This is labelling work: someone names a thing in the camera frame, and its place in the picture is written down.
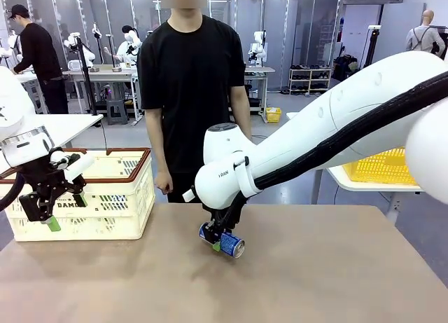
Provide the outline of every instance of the bald person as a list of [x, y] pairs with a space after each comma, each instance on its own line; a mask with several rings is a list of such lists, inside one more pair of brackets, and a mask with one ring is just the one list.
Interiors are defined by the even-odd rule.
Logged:
[[423, 22], [419, 27], [409, 31], [406, 38], [406, 51], [425, 51], [431, 53], [433, 43], [439, 45], [439, 57], [445, 51], [445, 42], [440, 37], [436, 28], [429, 25], [434, 19], [434, 11], [427, 10], [423, 12]]

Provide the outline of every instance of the person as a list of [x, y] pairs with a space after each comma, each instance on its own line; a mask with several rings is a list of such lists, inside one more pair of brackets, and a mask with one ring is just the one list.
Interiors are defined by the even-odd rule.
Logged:
[[440, 37], [436, 28], [430, 27], [434, 19], [434, 11], [427, 10], [423, 12], [423, 22], [419, 27], [409, 31], [406, 37], [406, 51], [425, 51], [431, 53], [433, 50], [433, 43], [439, 46], [439, 52], [436, 55], [439, 57], [445, 51], [445, 42]]
[[144, 41], [137, 69], [157, 159], [155, 185], [169, 202], [183, 202], [182, 194], [204, 164], [205, 132], [230, 122], [229, 101], [248, 138], [251, 123], [238, 34], [202, 15], [197, 0], [170, 1], [171, 17]]
[[[137, 55], [141, 47], [141, 41], [137, 29], [132, 28], [130, 25], [125, 25], [121, 28], [123, 34], [125, 34], [125, 41], [123, 41], [118, 47], [117, 54], [113, 56], [114, 59], [119, 62], [130, 63], [131, 66], [135, 66], [137, 63]], [[107, 55], [112, 56], [112, 53], [107, 47], [104, 47], [104, 52]]]
[[24, 27], [20, 33], [23, 59], [13, 68], [13, 73], [33, 66], [49, 113], [68, 114], [64, 79], [50, 34], [29, 19], [28, 9], [22, 4], [12, 7], [10, 19]]

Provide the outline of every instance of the glass wall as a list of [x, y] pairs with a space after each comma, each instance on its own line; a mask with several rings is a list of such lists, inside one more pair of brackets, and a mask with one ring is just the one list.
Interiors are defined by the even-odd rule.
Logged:
[[[170, 9], [160, 7], [160, 0], [4, 0], [3, 6], [11, 9], [14, 4], [27, 6], [50, 32], [63, 65], [73, 57], [62, 47], [71, 32], [80, 32], [98, 55], [99, 49], [109, 46], [107, 34], [113, 35], [117, 51], [124, 41], [123, 25], [136, 27], [144, 40], [171, 15]], [[339, 0], [207, 0], [202, 12], [235, 28], [246, 62], [253, 33], [266, 30], [265, 66], [276, 71], [269, 76], [269, 88], [274, 90], [288, 85], [292, 64], [331, 64], [329, 51], [335, 41], [338, 4]], [[103, 34], [99, 48], [92, 33], [94, 22]], [[8, 26], [17, 33], [22, 30], [12, 21]], [[109, 56], [104, 58], [111, 63]]]

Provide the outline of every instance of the blue can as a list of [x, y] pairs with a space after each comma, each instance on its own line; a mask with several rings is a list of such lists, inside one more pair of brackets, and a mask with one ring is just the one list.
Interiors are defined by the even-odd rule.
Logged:
[[[199, 229], [199, 236], [204, 240], [205, 240], [204, 226], [207, 226], [208, 224], [209, 223], [203, 223]], [[227, 232], [221, 234], [219, 245], [221, 251], [236, 259], [243, 254], [245, 247], [244, 240], [238, 238], [236, 235]]]

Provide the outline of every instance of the gray floor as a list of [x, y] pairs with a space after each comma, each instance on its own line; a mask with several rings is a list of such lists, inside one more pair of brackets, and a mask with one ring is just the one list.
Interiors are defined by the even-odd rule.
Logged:
[[[285, 115], [289, 111], [299, 111], [315, 97], [289, 96], [270, 93], [268, 104], [280, 107], [283, 116], [279, 124], [265, 124], [259, 116], [252, 117], [253, 134], [271, 135], [279, 126], [287, 121]], [[70, 109], [77, 113], [76, 100], [71, 100]], [[107, 147], [149, 146], [144, 121], [134, 127], [130, 125], [107, 126], [105, 124]], [[254, 138], [255, 143], [261, 138]], [[90, 128], [73, 141], [73, 146], [82, 148], [104, 148], [105, 141], [101, 128]], [[313, 172], [308, 172], [297, 179], [280, 184], [263, 191], [250, 199], [250, 203], [258, 204], [309, 204], [312, 191]], [[324, 172], [321, 184], [320, 204], [333, 204], [337, 184], [331, 176]], [[340, 205], [374, 205], [382, 212], [388, 207], [384, 199], [390, 198], [379, 193], [354, 193], [341, 188], [337, 191], [336, 203]], [[157, 192], [157, 201], [166, 202], [166, 198]], [[439, 278], [448, 285], [448, 206], [439, 203], [430, 196], [409, 194], [402, 201], [402, 213], [397, 221], [398, 230], [416, 248], [434, 270]], [[13, 238], [4, 212], [0, 212], [0, 249]]]

